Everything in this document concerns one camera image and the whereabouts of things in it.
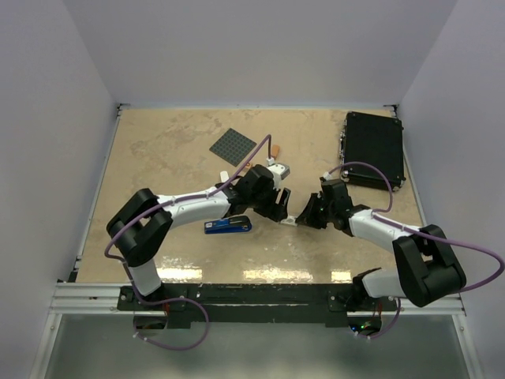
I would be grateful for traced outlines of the white staple box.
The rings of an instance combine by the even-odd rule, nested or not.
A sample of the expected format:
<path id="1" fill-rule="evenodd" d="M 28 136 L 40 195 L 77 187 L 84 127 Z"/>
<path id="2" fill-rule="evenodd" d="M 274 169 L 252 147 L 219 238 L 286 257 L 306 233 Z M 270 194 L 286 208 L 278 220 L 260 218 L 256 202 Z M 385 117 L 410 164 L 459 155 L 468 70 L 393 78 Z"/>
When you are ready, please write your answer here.
<path id="1" fill-rule="evenodd" d="M 287 216 L 284 220 L 281 220 L 279 223 L 291 227 L 297 226 L 296 218 L 294 216 Z"/>

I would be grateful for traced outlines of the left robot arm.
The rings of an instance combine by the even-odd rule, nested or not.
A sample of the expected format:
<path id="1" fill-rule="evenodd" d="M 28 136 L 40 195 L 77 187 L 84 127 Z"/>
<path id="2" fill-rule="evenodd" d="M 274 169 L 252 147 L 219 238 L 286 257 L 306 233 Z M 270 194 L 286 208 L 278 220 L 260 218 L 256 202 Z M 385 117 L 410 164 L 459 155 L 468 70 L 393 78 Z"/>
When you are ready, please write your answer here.
<path id="1" fill-rule="evenodd" d="M 257 164 L 236 183 L 227 181 L 200 192 L 169 197 L 157 196 L 148 188 L 137 191 L 106 226 L 137 288 L 136 301 L 146 310 L 163 302 L 154 256 L 170 230 L 239 216 L 249 209 L 274 222 L 284 220 L 290 190 L 281 184 L 289 174 L 290 168 L 283 163 Z"/>

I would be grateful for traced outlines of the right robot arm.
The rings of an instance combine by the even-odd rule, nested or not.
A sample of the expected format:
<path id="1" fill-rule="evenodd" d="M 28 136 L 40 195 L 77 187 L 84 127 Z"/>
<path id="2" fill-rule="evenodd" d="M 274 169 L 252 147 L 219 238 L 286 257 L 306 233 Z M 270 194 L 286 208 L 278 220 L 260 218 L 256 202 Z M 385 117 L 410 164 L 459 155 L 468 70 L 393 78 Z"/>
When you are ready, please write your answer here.
<path id="1" fill-rule="evenodd" d="M 299 226 L 324 229 L 332 224 L 350 237 L 361 238 L 392 253 L 395 269 L 373 268 L 353 278 L 351 299 L 360 310 L 370 310 L 382 297 L 406 298 L 426 306 L 466 285 L 466 274 L 445 234 L 436 225 L 394 227 L 378 220 L 365 205 L 354 205 L 345 182 L 321 180 L 321 191 L 310 195 L 296 218 Z"/>

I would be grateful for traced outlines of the white stapler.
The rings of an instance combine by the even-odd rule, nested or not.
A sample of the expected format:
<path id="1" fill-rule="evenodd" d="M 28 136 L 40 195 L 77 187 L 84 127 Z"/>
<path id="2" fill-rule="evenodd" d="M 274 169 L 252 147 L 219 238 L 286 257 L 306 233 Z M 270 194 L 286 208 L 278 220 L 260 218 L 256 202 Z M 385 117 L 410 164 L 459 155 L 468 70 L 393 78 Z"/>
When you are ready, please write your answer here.
<path id="1" fill-rule="evenodd" d="M 227 171 L 221 171 L 219 173 L 219 181 L 221 183 L 224 183 L 224 182 L 227 182 L 229 180 L 229 175 L 228 175 L 228 172 Z"/>

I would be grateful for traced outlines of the plain wooden block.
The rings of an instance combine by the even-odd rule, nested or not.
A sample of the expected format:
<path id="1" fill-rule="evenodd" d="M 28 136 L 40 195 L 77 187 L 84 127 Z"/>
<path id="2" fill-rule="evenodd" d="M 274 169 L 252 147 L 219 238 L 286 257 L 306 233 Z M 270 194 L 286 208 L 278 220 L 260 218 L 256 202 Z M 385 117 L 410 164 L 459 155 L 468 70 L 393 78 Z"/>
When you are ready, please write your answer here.
<path id="1" fill-rule="evenodd" d="M 280 147 L 276 144 L 271 146 L 271 156 L 276 159 L 277 156 L 279 155 L 280 152 Z"/>

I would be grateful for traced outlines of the grey studded baseplate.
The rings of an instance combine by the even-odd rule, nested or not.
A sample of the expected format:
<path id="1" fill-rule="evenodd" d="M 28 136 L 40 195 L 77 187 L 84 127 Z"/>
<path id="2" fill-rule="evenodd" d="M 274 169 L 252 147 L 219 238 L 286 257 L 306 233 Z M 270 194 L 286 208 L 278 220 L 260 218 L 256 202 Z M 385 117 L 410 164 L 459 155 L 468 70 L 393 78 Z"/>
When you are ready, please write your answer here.
<path id="1" fill-rule="evenodd" d="M 256 147 L 256 142 L 235 129 L 229 128 L 210 148 L 209 151 L 237 167 Z"/>

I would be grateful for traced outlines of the black case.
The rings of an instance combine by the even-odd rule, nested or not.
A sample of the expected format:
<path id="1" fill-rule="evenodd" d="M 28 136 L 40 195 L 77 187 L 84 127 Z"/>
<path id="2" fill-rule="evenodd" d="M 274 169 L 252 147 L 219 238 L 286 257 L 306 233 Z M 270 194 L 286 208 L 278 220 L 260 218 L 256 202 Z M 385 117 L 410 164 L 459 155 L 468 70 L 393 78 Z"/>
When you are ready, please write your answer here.
<path id="1" fill-rule="evenodd" d="M 399 190 L 405 183 L 403 126 L 397 118 L 350 111 L 340 134 L 343 181 Z"/>

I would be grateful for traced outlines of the black base frame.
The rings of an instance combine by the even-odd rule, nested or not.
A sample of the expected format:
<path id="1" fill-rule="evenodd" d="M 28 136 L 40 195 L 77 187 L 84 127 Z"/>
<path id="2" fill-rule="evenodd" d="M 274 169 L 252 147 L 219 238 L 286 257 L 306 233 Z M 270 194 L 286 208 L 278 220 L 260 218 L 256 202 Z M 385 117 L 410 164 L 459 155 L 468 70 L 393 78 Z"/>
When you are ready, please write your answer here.
<path id="1" fill-rule="evenodd" d="M 380 303 L 361 298 L 354 286 L 344 284 L 196 284 L 165 283 L 159 293 L 144 301 L 130 286 L 120 288 L 118 309 L 136 314 L 142 326 L 143 314 L 161 313 L 167 328 L 190 328 L 204 323 L 203 306 L 212 323 L 241 324 L 319 324 L 343 327 L 348 314 L 372 312 Z"/>

